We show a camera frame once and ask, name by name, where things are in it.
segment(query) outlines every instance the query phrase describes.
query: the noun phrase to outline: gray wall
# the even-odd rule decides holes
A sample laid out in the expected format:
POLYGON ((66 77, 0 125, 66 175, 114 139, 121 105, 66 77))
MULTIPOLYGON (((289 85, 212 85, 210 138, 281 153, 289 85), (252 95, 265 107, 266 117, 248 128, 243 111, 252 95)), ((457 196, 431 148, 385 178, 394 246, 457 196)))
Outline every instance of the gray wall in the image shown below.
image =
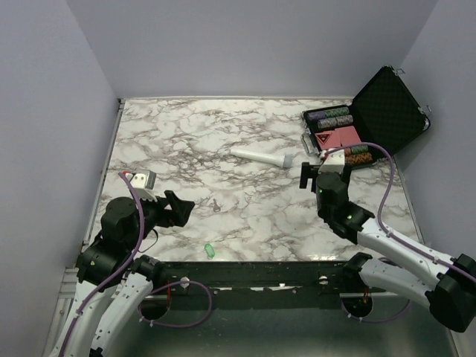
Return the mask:
POLYGON ((67 0, 121 97, 354 95, 437 0, 67 0))
POLYGON ((40 356, 118 103, 64 0, 0 2, 0 356, 40 356))
MULTIPOLYGON (((425 241, 476 257, 476 2, 440 0, 403 63, 432 127, 399 155, 425 241)), ((471 332, 476 336, 476 323, 471 332)))

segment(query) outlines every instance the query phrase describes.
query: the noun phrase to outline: white cylinder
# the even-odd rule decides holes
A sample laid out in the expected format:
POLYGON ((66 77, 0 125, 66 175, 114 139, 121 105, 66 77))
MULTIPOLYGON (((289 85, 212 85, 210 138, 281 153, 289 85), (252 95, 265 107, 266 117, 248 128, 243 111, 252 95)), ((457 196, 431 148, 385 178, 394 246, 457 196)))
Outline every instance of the white cylinder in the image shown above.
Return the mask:
POLYGON ((273 164, 279 167, 291 167, 292 157, 290 155, 272 155, 263 154, 261 152, 254 152, 241 149, 231 149, 230 154, 239 158, 248 158, 250 160, 264 162, 266 164, 273 164))

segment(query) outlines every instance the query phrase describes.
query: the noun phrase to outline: marble tabletop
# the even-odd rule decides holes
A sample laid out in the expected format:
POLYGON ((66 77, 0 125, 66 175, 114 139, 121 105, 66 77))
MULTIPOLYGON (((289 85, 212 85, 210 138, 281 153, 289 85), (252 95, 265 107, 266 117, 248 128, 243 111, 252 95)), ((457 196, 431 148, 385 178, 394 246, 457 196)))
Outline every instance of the marble tabletop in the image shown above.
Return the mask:
MULTIPOLYGON (((155 194, 173 190, 194 201, 187 225, 159 228, 141 250, 159 260, 213 261, 345 260, 367 251, 334 235, 318 218, 315 195, 299 189, 300 165, 315 162, 303 150, 300 114, 345 103, 305 99, 134 99, 120 121, 92 228, 100 230, 106 204, 129 196, 123 170, 157 173, 155 194), (231 147, 290 154, 292 168, 230 156, 231 147)), ((387 162, 352 174, 350 199, 376 212, 389 178, 387 162)), ((387 199, 383 220, 417 239, 400 178, 387 199)))

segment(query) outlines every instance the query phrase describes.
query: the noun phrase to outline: screw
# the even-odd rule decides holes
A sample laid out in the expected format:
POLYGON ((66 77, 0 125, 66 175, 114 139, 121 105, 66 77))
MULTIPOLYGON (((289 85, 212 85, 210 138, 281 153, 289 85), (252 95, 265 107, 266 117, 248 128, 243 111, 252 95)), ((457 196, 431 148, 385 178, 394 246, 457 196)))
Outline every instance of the screw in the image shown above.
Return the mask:
POLYGON ((328 281, 327 277, 325 277, 325 276, 319 277, 319 284, 320 284, 320 285, 327 285, 327 284, 329 284, 329 281, 328 281))

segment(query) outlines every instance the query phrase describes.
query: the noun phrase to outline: case lid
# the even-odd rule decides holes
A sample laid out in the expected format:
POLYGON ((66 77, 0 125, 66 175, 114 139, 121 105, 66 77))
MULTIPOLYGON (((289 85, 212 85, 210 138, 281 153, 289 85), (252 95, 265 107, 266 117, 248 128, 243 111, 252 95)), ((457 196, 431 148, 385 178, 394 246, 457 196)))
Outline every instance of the case lid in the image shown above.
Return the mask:
POLYGON ((367 137, 394 155, 430 126, 418 102, 397 72, 385 66, 356 95, 353 114, 363 123, 367 137))

